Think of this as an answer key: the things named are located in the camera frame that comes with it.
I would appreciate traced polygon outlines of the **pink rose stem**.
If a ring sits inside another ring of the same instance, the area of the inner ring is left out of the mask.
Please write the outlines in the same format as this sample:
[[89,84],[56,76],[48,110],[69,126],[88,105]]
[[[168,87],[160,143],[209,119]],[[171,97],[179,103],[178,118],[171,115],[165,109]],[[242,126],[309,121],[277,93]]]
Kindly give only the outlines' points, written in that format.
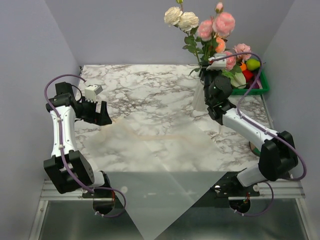
[[[245,43],[239,43],[233,47],[234,54],[239,54],[243,52],[251,52],[251,47]],[[251,57],[251,54],[239,54],[236,56],[226,58],[226,70],[230,71],[234,68],[236,63],[244,63]]]

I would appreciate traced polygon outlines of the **pink bud flower stem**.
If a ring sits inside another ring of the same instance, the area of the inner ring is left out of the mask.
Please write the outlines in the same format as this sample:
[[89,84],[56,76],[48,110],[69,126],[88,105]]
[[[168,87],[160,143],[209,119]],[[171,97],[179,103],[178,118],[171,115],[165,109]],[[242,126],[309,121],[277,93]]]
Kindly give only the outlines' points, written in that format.
[[217,46],[215,48],[215,52],[219,54],[223,53],[226,49],[226,42],[224,41],[224,39],[217,37],[216,43],[217,43]]

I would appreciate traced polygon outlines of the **pink flower bouquet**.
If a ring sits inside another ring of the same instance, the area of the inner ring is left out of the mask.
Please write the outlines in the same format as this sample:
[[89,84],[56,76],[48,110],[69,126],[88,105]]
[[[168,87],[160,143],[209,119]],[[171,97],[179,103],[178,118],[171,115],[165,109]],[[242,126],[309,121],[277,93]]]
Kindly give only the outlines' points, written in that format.
[[215,15],[202,21],[196,31],[196,36],[200,38],[201,42],[199,43],[202,45],[202,54],[199,54],[201,65],[208,64],[208,59],[216,54],[216,38],[224,39],[225,51],[227,50],[227,38],[233,32],[236,25],[236,20],[233,15],[224,10],[224,3],[222,1],[216,4],[214,10]]

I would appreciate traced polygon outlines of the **green leafy stem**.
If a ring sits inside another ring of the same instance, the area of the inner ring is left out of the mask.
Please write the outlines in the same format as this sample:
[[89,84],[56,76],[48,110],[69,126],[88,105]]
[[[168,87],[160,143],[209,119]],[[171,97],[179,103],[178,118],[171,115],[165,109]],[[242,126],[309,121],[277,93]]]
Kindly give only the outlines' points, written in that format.
[[170,7],[164,13],[164,23],[170,27],[175,27],[186,34],[184,37],[184,50],[188,50],[196,57],[198,66],[191,70],[192,73],[200,73],[202,69],[202,62],[199,54],[202,54],[202,49],[198,48],[200,38],[196,36],[199,27],[199,18],[194,12],[184,11],[183,0],[175,1],[177,6]]

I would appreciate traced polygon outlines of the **white wrapping paper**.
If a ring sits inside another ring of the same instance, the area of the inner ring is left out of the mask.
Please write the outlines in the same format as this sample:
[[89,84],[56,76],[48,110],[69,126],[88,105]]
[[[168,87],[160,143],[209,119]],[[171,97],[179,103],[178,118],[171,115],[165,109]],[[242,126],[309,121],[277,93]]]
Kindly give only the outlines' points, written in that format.
[[[163,125],[124,119],[142,129],[192,122],[183,116]],[[197,201],[190,192],[201,197],[223,176],[219,170],[223,156],[213,141],[200,148],[174,140],[125,139],[122,134],[107,138],[98,131],[84,147],[91,165],[104,171],[111,186],[124,193],[126,211],[146,240],[158,237]]]

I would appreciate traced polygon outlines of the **cream ribbon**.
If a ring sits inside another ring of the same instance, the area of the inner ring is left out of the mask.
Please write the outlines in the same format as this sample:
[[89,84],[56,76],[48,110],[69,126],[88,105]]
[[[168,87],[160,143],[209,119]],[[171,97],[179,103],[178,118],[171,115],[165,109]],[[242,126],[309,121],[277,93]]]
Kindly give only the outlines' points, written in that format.
[[142,129],[137,122],[130,124],[126,119],[120,119],[111,125],[103,126],[100,133],[108,139],[123,135],[125,139],[145,142],[177,141],[196,148],[206,148],[212,143],[211,138],[191,121],[184,121],[167,127],[144,125],[144,129]]

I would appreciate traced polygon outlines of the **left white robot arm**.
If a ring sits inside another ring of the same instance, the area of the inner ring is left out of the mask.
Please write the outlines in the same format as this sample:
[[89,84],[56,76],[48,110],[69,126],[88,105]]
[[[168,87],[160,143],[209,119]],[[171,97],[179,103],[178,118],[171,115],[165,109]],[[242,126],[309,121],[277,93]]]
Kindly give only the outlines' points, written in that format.
[[100,111],[96,111],[97,96],[103,88],[89,85],[79,100],[70,83],[57,83],[55,90],[56,95],[45,106],[52,118],[54,141],[51,157],[43,162],[44,170],[61,194],[81,188],[76,181],[80,180],[83,185],[92,186],[99,197],[107,197],[111,191],[107,174],[93,169],[78,150],[75,137],[76,120],[97,126],[112,124],[106,101],[102,101]]

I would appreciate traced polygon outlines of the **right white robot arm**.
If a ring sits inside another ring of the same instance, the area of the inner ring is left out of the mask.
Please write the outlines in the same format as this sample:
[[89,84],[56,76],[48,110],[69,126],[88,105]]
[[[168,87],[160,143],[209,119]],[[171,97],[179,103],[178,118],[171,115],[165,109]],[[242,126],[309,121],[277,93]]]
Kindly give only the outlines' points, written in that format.
[[258,163],[238,172],[230,183],[234,195],[243,195],[253,184],[281,179],[298,165],[292,135],[263,126],[231,103],[228,98],[233,89],[222,71],[202,68],[199,76],[210,118],[242,135],[260,152]]

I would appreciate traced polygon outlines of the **white ribbed vase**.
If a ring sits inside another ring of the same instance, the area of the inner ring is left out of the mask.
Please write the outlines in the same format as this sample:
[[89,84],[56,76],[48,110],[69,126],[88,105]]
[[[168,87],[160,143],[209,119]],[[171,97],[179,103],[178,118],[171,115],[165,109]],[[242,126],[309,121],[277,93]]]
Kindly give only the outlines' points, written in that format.
[[207,111],[207,105],[205,103],[204,83],[201,80],[196,84],[191,105],[195,111],[198,111],[198,112]]

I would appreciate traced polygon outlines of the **green toy cabbage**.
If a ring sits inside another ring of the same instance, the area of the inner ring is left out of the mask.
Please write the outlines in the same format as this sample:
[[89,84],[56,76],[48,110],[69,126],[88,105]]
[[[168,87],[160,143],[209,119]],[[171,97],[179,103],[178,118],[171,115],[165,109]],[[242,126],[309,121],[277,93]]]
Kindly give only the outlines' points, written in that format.
[[244,89],[247,86],[247,81],[242,72],[233,74],[230,71],[223,71],[222,75],[230,79],[231,86],[234,89]]

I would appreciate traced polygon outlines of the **orange toy fruit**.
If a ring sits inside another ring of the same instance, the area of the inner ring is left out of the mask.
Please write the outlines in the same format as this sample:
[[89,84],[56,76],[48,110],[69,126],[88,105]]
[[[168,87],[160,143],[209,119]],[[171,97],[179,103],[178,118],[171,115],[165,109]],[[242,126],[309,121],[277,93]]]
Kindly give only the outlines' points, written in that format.
[[246,65],[244,62],[242,62],[242,63],[240,64],[240,69],[241,69],[242,72],[243,72],[243,71],[246,71],[246,70],[247,70],[247,65]]

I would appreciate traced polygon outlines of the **red toy pepper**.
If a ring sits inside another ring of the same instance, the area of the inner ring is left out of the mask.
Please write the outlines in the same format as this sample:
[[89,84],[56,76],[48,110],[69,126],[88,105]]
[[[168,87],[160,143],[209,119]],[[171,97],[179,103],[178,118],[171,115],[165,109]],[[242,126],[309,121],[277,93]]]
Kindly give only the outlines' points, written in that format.
[[252,81],[253,78],[254,78],[254,76],[255,76],[250,70],[247,70],[247,69],[244,70],[244,71],[242,72],[242,74],[244,75],[245,80],[246,80],[247,83],[250,82],[250,81]]

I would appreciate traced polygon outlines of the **green toy pear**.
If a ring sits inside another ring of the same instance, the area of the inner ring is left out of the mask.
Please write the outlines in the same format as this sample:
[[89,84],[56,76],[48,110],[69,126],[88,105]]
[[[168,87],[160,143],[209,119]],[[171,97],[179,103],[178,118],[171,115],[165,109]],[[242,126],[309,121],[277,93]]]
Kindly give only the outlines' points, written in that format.
[[248,59],[245,64],[249,71],[256,71],[262,66],[262,63],[255,58]]

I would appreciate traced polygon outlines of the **purple toy eggplant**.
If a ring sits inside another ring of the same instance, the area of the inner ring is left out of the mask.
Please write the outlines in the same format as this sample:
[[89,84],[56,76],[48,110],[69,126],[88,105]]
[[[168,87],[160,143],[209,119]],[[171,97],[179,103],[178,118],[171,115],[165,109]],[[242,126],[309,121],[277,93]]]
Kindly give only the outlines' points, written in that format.
[[259,90],[263,89],[262,82],[260,78],[258,77],[257,80],[255,81],[255,77],[250,81],[250,85],[252,86],[253,89]]

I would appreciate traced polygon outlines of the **green plastic tray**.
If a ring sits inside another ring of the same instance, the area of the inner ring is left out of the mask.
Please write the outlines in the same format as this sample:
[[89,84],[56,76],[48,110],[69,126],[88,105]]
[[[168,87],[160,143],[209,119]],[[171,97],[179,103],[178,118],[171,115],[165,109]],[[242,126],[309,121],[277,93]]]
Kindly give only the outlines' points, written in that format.
[[[232,96],[243,96],[250,88],[251,83],[253,83],[257,73],[258,73],[258,70],[253,71],[254,76],[252,77],[252,80],[249,82],[249,84],[246,85],[246,87],[243,89],[234,88],[232,90],[231,95]],[[254,85],[254,87],[250,90],[250,92],[247,95],[248,96],[260,96],[260,95],[267,93],[269,90],[270,90],[270,86],[269,86],[267,77],[264,73],[264,70],[262,69],[261,73],[259,75],[259,78],[257,79],[256,84]]]

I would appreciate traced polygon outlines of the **green tape roll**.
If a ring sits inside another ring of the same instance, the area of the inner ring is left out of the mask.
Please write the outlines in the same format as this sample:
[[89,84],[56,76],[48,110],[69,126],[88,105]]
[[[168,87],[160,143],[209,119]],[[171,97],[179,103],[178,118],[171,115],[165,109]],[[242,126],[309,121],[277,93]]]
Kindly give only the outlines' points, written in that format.
[[249,142],[248,144],[249,144],[249,148],[250,148],[251,152],[255,156],[259,157],[261,155],[261,152],[258,150],[258,148],[252,142]]

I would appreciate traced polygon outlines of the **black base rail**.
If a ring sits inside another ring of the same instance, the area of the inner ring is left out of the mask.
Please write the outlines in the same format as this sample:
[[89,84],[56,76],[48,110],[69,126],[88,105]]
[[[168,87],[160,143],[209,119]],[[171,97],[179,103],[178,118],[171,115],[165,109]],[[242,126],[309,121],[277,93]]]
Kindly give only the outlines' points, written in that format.
[[[221,179],[217,181],[212,187],[201,195],[196,196],[196,193],[190,192],[191,197],[195,197],[193,204],[189,208],[232,208],[241,213],[246,213],[251,207],[251,199],[249,191],[258,192],[255,187],[259,183],[252,184],[248,187],[236,185],[236,172],[230,171],[225,173]],[[106,208],[111,210],[111,207],[120,208],[120,200],[115,196],[111,190],[97,189],[92,193],[83,192],[83,198],[90,198],[93,200],[93,209]]]

